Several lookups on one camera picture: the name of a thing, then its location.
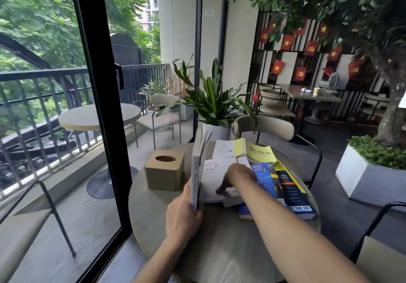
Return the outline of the green plant in white pot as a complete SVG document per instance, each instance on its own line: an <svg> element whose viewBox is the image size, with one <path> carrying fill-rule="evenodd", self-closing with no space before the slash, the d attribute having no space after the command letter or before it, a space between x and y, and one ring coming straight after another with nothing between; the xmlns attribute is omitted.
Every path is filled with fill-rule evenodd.
<svg viewBox="0 0 406 283"><path fill-rule="evenodd" d="M187 96L184 96L181 100L163 104L157 111L157 116L169 111L172 107L185 104L192 106L194 111L202 117L200 122L206 125L231 129L238 118L240 109L243 109L253 119L254 124L258 125L259 121L256 115L241 99L241 96L246 96L248 93L239 94L244 84L241 84L237 89L230 88L223 91L222 68L217 58L212 63L211 77L205 78L203 71L199 70L199 79L203 81L203 91L190 81L185 61L182 61L181 70L178 69L176 62L177 60L172 61L175 74L190 88L186 89Z"/></svg>

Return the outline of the dry grass in white pot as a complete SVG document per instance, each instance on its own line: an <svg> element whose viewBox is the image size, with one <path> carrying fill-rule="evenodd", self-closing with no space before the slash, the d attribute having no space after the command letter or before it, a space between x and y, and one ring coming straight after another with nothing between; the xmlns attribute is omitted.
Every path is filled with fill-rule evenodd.
<svg viewBox="0 0 406 283"><path fill-rule="evenodd" d="M194 80L194 63L193 63L194 53L191 54L189 61L185 63L186 66L186 74L188 79L192 82ZM169 88L168 94L174 95L183 99L183 97L187 96L187 89L191 89L191 87L186 84L183 80L181 80L174 72L173 65L168 66L169 74L167 75L166 84ZM193 107L180 105L180 118L182 121L187 121L193 115Z"/></svg>

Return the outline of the person's left hand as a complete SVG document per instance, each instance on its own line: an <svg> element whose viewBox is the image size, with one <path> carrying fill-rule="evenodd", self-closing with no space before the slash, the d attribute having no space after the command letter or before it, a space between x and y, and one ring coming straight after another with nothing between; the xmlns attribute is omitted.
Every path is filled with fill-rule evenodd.
<svg viewBox="0 0 406 283"><path fill-rule="evenodd" d="M192 229L192 208L190 204L190 182L184 186L183 192L167 207L166 238L180 238L190 241L198 229Z"/></svg>

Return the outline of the dark wooden chair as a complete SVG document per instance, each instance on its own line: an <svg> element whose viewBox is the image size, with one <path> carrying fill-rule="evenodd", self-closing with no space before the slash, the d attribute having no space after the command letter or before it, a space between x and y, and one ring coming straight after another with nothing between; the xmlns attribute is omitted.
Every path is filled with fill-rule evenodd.
<svg viewBox="0 0 406 283"><path fill-rule="evenodd" d="M366 124L378 125L389 105L389 97L385 94L365 94L361 105L361 113Z"/></svg>

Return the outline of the black arched panel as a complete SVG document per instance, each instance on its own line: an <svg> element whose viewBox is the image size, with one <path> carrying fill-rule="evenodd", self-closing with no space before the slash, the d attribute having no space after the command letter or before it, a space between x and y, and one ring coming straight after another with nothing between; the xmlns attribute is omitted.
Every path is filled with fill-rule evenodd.
<svg viewBox="0 0 406 283"><path fill-rule="evenodd" d="M129 35L111 33L110 40L115 63L121 66L146 64L144 53Z"/></svg>

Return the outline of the white book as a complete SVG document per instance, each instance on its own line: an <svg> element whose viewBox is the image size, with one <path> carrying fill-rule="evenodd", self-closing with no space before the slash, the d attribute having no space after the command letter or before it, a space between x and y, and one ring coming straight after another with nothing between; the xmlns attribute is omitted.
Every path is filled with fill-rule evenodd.
<svg viewBox="0 0 406 283"><path fill-rule="evenodd" d="M208 147L212 133L203 132L198 128L195 133L195 142L192 150L190 204L197 209L198 201L202 203L223 203L227 207L243 203L238 192L227 188L224 193L217 194L223 178L233 163L249 166L246 157L246 141L244 138L222 141L214 144L213 158L207 159Z"/></svg>

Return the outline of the round beige pedestal table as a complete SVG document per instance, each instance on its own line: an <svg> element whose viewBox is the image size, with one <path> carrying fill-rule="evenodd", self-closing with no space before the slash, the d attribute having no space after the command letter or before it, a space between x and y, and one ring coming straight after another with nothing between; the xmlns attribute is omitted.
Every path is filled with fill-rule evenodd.
<svg viewBox="0 0 406 283"><path fill-rule="evenodd" d="M132 104L121 103L124 125L133 124L141 116L141 109ZM74 131L100 130L99 119L94 104L66 110L58 116L59 124ZM91 177L86 187L87 193L96 199L114 198L114 189L109 169L106 168Z"/></svg>

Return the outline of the small green balcony plant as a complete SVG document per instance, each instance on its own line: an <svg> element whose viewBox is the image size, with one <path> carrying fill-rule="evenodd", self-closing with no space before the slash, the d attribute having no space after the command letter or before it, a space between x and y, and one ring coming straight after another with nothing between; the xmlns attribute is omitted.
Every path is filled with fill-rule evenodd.
<svg viewBox="0 0 406 283"><path fill-rule="evenodd" d="M140 88L138 92L139 95L146 96L149 103L151 103L151 97L154 95L164 94L167 95L170 91L170 86L165 82L160 85L158 80L150 81L148 84L145 84L144 87Z"/></svg>

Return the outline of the group of red star flags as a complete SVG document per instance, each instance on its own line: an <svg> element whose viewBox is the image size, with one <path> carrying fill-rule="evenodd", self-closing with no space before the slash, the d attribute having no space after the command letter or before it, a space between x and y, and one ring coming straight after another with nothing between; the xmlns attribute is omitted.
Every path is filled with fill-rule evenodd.
<svg viewBox="0 0 406 283"><path fill-rule="evenodd" d="M361 57L357 67L353 49L322 44L321 36L329 31L326 24L305 20L292 34L282 34L278 42L272 40L276 25L275 15L259 13L248 83L251 103L258 100L259 85L327 87L333 73L338 81L335 85L330 82L330 87L339 94L373 90L376 78L366 57Z"/></svg>

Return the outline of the black and yellow book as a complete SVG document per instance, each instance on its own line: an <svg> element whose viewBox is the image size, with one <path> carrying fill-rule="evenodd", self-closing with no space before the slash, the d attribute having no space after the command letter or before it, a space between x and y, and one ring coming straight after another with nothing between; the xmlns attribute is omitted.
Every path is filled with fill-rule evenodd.
<svg viewBox="0 0 406 283"><path fill-rule="evenodd" d="M281 161L275 162L274 167L287 207L301 219L313 219L316 213L307 199L305 190L297 183Z"/></svg>

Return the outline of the black metal balcony railing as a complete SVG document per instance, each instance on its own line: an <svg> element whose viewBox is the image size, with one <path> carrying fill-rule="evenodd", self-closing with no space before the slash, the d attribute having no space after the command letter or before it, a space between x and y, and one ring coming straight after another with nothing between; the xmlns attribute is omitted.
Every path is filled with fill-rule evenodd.
<svg viewBox="0 0 406 283"><path fill-rule="evenodd" d="M0 201L102 142L63 128L61 113L94 104L87 67L0 72Z"/></svg>

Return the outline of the tan square tissue box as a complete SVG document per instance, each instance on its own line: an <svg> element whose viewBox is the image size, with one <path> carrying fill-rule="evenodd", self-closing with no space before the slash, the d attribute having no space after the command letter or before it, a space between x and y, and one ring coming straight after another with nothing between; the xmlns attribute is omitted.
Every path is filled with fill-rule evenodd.
<svg viewBox="0 0 406 283"><path fill-rule="evenodd" d="M149 189L179 191L184 182L185 153L157 149L144 165Z"/></svg>

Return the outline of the yellow cover book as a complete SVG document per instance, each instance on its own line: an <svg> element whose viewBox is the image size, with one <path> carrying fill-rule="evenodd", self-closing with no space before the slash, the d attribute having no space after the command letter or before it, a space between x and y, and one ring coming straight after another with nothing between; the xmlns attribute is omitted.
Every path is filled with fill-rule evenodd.
<svg viewBox="0 0 406 283"><path fill-rule="evenodd" d="M251 163L276 163L277 158L270 146L258 146L245 138L232 141L217 140L213 158L246 157Z"/></svg>

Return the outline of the rectangular brown table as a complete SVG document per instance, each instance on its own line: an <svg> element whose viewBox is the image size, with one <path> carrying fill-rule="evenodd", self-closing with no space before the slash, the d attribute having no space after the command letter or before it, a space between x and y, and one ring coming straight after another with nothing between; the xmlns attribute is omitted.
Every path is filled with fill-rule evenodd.
<svg viewBox="0 0 406 283"><path fill-rule="evenodd" d="M338 96L336 95L337 94L336 91L331 91L331 90L321 88L319 95L313 96L314 87L301 86L301 85L288 85L288 84L278 84L278 86L290 98L303 101L302 115L301 115L300 123L299 123L300 125L303 125L305 114L312 101L327 101L327 102L334 102L334 103L341 102L341 99L338 98ZM312 89L312 92L311 93L302 93L300 90L303 87Z"/></svg>

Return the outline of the beige chair with grey legs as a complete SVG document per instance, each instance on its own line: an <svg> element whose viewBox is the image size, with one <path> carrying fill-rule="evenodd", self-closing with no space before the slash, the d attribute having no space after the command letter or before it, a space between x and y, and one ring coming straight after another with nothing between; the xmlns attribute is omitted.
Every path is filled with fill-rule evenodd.
<svg viewBox="0 0 406 283"><path fill-rule="evenodd" d="M138 143L138 134L136 131L136 123L141 124L142 126L146 127L153 133L153 143L154 143L154 150L156 150L155 146L155 132L162 128L171 127L172 129L172 139L174 140L174 125L179 124L179 136L180 136L180 144L181 144L181 117L180 111L178 114L171 112L170 109L172 107L180 106L181 99L175 95L165 95L165 94L157 94L153 95L150 98L150 103L153 106L157 106L156 110L152 112L152 114L141 116L138 120L134 122L134 131L135 131L135 139L136 139L136 146L139 148Z"/></svg>

